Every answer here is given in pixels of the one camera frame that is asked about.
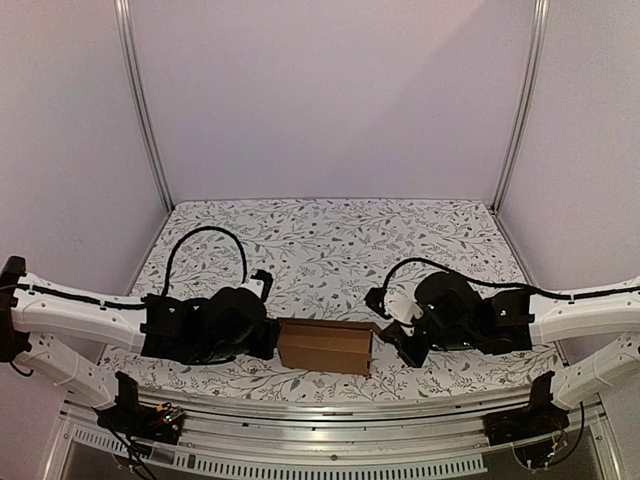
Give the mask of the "brown cardboard paper box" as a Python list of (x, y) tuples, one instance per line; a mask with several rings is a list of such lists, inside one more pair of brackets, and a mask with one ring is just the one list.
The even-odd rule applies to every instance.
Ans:
[(277, 350), (290, 369), (370, 376), (373, 339), (381, 328), (373, 322), (279, 319)]

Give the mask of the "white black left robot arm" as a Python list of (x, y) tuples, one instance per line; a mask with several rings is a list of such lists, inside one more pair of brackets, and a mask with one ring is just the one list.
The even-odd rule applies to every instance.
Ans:
[(108, 410), (128, 434), (148, 426), (135, 384), (61, 342), (84, 338), (141, 357), (207, 366), (238, 356), (269, 360), (280, 326), (267, 315), (267, 273), (210, 298), (148, 294), (116, 297), (49, 282), (9, 257), (1, 269), (1, 359), (40, 373), (95, 410)]

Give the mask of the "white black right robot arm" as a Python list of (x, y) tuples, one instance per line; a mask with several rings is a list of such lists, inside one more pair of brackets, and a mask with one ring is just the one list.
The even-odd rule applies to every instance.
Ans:
[(412, 297), (371, 289), (367, 306), (388, 326), (381, 340), (406, 365), (422, 367), (431, 351), (477, 350), (484, 355), (529, 351), (577, 337), (615, 335), (586, 359), (532, 384), (529, 405), (517, 427), (537, 436), (556, 409), (572, 410), (585, 398), (639, 371), (639, 282), (636, 279), (570, 292), (544, 291), (521, 283), (498, 284), (482, 297), (481, 281), (453, 271), (427, 276)]

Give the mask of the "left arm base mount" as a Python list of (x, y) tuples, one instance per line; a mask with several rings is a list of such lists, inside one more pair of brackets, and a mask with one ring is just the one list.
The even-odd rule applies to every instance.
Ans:
[(111, 428), (127, 438), (177, 445), (186, 418), (185, 411), (171, 402), (145, 406), (139, 402), (138, 384), (133, 378), (123, 372), (117, 372), (115, 378), (115, 405), (96, 411), (98, 425)]

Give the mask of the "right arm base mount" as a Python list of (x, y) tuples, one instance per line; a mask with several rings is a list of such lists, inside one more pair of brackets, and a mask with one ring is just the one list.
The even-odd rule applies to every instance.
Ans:
[(549, 371), (531, 384), (525, 406), (488, 413), (482, 417), (483, 433), (491, 446), (560, 432), (569, 425), (574, 406), (561, 406), (552, 392), (555, 373)]

